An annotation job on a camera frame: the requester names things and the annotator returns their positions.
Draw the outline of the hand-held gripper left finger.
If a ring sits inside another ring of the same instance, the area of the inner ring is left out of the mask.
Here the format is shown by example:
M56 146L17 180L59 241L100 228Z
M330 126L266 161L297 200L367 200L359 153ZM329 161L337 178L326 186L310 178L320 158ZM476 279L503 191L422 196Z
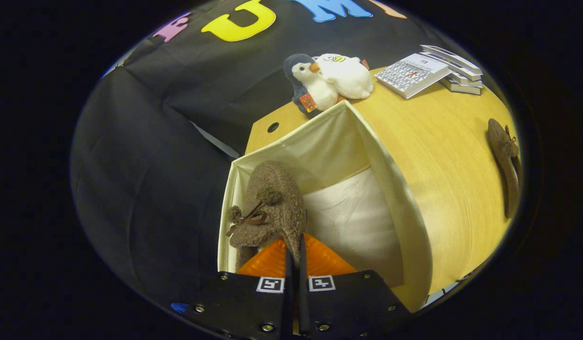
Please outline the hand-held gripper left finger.
M186 301L185 320L223 340L287 340L293 300L293 258L278 239L237 271L210 275Z

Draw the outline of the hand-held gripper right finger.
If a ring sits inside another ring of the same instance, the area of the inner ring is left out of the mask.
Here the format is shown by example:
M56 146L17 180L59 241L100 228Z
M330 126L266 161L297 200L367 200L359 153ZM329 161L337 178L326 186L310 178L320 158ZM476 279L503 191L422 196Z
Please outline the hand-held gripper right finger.
M328 246L304 234L298 326L311 340L382 340L412 313L373 270L356 271Z

